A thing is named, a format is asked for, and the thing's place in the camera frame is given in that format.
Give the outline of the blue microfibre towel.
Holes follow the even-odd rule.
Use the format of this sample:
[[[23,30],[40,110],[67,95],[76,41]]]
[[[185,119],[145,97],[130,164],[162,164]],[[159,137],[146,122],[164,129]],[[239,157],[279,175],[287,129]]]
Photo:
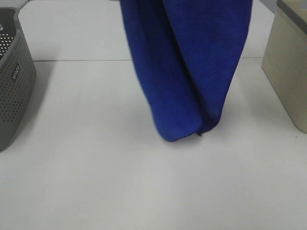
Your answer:
[[[122,0],[134,68],[157,131],[173,142],[212,130],[240,60],[250,0]]]

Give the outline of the beige storage box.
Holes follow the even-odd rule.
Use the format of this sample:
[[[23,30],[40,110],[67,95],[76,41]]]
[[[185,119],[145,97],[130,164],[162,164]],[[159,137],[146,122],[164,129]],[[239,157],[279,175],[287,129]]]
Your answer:
[[[279,0],[262,69],[293,124],[307,131],[307,2]]]

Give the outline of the grey perforated plastic basket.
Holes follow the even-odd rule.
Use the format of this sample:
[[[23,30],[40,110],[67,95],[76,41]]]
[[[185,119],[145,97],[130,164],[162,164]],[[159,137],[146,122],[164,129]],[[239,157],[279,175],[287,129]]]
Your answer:
[[[24,116],[36,79],[19,9],[0,8],[0,149],[6,149]]]

